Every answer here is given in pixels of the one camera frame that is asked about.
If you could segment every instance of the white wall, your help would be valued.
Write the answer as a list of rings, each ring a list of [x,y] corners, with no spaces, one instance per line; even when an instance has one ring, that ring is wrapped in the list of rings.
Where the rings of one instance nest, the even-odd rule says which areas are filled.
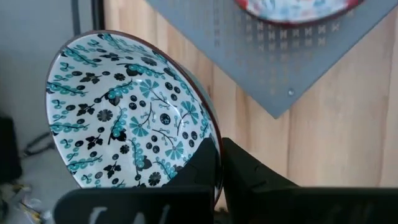
[[[80,9],[91,17],[90,2]],[[69,0],[0,0],[0,111],[12,116],[19,148],[49,131],[45,79],[57,50],[73,37]]]

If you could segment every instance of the bowl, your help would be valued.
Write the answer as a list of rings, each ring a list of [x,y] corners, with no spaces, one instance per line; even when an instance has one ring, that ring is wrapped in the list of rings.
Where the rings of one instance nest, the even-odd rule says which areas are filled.
[[[285,26],[322,21],[353,9],[363,0],[235,0],[253,16]]]
[[[80,187],[165,186],[209,138],[222,170],[210,97],[188,70],[132,35],[99,30],[68,41],[50,66],[45,104]]]

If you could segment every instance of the black holder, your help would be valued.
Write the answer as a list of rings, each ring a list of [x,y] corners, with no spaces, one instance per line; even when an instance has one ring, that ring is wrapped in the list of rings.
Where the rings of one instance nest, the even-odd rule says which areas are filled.
[[[299,187],[223,138],[224,191],[229,217],[222,223],[397,223],[397,189]],[[57,224],[213,223],[219,161],[205,139],[162,188],[80,189],[55,207]]]

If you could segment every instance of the black object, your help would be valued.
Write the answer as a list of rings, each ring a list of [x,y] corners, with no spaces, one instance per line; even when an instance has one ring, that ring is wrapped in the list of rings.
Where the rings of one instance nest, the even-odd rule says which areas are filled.
[[[39,142],[45,140],[46,138],[50,138],[51,133],[43,133],[39,137],[35,138],[33,141],[28,143],[26,147],[22,150],[23,152],[23,158],[34,156],[37,154],[40,154],[42,152],[45,152],[49,149],[55,149],[55,143],[52,139],[44,146],[44,147],[39,147],[39,148],[34,148],[35,145],[37,145]]]
[[[3,184],[12,182],[22,175],[11,118],[0,117],[0,142],[0,184]]]
[[[192,157],[192,164],[180,170],[167,187],[77,190],[59,201],[55,221],[58,224],[89,223],[87,217],[92,208],[106,204],[106,214],[96,223],[398,222],[398,189],[299,187],[261,164],[230,139],[224,138],[223,145],[224,191],[229,213],[216,213],[216,220],[212,217],[213,189],[209,186],[218,186],[220,181],[215,173],[211,175],[212,163],[208,161],[217,159],[211,159],[214,158],[212,150],[208,150],[212,149],[211,144],[205,142]],[[161,222],[166,205],[169,205],[168,215]],[[137,219],[141,215],[139,211],[151,215],[146,216],[144,222]]]

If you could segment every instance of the wooden wall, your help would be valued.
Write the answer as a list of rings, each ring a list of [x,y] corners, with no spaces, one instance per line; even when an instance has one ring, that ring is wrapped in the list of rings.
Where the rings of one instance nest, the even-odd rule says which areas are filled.
[[[193,72],[222,135],[278,173],[306,186],[398,186],[396,10],[274,119],[144,0],[105,8],[107,29],[145,39]]]

